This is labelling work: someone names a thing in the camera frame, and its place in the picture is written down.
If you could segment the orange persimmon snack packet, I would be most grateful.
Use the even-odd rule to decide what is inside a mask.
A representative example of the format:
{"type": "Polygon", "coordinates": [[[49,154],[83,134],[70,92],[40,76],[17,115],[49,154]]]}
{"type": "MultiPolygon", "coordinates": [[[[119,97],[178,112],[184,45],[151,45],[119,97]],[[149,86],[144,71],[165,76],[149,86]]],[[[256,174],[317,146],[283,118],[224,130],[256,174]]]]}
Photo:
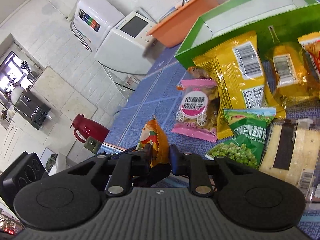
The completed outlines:
{"type": "Polygon", "coordinates": [[[144,149],[147,144],[151,145],[151,167],[169,162],[168,139],[155,116],[143,127],[136,150],[144,149]]]}

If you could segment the pink pumpkin seed packet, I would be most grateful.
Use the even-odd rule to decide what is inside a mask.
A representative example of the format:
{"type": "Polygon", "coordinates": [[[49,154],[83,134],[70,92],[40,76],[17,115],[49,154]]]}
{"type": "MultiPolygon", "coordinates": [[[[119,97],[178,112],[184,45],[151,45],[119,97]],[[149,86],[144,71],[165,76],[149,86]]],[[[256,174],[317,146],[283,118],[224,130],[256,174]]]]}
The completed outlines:
{"type": "Polygon", "coordinates": [[[219,91],[209,74],[202,69],[189,67],[189,79],[183,79],[177,90],[183,92],[175,114],[172,132],[209,142],[217,141],[217,113],[220,107],[219,91]]]}

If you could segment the red thermos jug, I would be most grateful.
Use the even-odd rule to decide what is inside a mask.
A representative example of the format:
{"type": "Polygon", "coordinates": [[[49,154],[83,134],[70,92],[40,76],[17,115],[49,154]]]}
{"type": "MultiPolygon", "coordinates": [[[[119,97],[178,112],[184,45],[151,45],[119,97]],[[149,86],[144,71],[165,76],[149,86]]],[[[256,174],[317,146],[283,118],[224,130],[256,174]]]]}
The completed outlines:
{"type": "Polygon", "coordinates": [[[89,137],[92,137],[99,142],[104,142],[110,131],[103,125],[85,118],[83,114],[78,114],[74,118],[71,127],[74,127],[73,134],[76,139],[82,143],[85,143],[89,137]]]}

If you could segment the green pea snack bag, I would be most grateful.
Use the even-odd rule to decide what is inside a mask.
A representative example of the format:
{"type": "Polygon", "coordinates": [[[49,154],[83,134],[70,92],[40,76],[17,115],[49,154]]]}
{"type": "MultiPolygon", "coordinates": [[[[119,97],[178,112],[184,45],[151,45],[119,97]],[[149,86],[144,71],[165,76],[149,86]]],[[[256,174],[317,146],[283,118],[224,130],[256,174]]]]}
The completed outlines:
{"type": "Polygon", "coordinates": [[[257,169],[263,155],[267,128],[276,117],[274,107],[252,109],[225,109],[223,117],[233,132],[232,139],[215,145],[205,157],[227,157],[257,169]]]}

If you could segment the sandwich cake clear packet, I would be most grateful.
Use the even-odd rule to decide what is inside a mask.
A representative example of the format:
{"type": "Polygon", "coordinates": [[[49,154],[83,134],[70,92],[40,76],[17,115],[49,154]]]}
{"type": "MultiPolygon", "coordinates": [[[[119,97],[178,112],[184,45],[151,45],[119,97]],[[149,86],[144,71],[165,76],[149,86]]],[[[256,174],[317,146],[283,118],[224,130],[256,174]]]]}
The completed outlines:
{"type": "Polygon", "coordinates": [[[307,196],[319,163],[319,124],[311,119],[272,122],[259,171],[307,196]]]}

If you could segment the yellow snack bag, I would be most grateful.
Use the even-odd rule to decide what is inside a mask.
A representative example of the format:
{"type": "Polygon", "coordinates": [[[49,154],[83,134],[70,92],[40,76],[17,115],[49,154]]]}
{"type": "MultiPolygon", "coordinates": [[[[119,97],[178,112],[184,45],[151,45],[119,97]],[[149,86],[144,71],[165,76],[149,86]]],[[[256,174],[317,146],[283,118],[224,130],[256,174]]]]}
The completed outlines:
{"type": "Polygon", "coordinates": [[[233,135],[223,116],[224,109],[274,107],[275,118],[285,119],[285,109],[273,97],[263,64],[258,55],[255,31],[228,39],[193,59],[218,86],[220,107],[217,114],[217,138],[233,135]]]}

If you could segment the white machine with screen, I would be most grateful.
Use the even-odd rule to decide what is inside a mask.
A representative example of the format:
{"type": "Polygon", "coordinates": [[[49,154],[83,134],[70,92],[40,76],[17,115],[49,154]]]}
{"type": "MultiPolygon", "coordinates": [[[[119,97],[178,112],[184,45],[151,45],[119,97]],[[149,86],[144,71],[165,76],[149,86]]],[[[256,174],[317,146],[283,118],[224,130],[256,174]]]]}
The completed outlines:
{"type": "Polygon", "coordinates": [[[129,13],[109,31],[95,59],[120,74],[146,75],[156,58],[156,39],[149,34],[155,25],[135,11],[129,13]]]}

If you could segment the orange plastic basin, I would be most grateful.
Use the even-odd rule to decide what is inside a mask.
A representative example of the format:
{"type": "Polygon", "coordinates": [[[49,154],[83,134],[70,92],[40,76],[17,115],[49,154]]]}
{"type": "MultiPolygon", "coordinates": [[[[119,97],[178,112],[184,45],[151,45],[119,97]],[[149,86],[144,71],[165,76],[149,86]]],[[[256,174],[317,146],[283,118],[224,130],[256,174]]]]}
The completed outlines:
{"type": "Polygon", "coordinates": [[[154,26],[151,35],[164,46],[171,48],[183,42],[197,19],[219,5],[217,0],[191,0],[154,26]]]}

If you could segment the yellow cake clear packet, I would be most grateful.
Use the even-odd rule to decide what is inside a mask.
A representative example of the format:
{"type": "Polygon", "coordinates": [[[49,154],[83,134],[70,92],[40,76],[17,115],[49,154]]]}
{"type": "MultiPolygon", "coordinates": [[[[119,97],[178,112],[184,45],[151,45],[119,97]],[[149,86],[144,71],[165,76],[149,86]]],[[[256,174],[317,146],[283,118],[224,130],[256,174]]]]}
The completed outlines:
{"type": "Polygon", "coordinates": [[[273,96],[284,108],[319,100],[319,82],[314,78],[300,44],[276,44],[267,53],[267,58],[276,81],[273,96]]]}

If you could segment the white water purifier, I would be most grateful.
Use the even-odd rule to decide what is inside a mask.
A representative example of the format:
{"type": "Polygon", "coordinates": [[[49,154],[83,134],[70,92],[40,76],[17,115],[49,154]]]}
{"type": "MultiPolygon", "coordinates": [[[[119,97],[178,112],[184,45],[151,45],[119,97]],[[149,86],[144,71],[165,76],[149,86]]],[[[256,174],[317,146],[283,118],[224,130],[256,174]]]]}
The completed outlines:
{"type": "Polygon", "coordinates": [[[124,15],[107,0],[80,0],[70,28],[88,50],[98,49],[124,15]]]}

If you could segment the red snack packet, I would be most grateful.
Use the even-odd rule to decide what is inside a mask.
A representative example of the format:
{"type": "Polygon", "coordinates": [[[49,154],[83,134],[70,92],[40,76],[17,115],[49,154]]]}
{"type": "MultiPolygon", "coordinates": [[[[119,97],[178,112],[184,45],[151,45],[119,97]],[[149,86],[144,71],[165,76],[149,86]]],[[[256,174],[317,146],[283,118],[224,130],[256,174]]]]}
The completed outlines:
{"type": "Polygon", "coordinates": [[[317,76],[319,77],[319,50],[320,50],[320,32],[312,32],[298,38],[299,44],[309,54],[317,76]]]}

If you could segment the green cardboard box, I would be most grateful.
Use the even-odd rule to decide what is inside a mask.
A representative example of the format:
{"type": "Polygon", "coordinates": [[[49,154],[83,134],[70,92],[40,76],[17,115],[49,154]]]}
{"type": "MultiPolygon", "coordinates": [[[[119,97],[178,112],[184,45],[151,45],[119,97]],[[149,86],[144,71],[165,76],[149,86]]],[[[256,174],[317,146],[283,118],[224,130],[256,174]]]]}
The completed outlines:
{"type": "Polygon", "coordinates": [[[273,27],[281,42],[319,31],[317,0],[230,0],[201,15],[176,51],[176,60],[184,67],[193,59],[222,42],[255,31],[260,54],[273,45],[269,31],[273,27]]]}

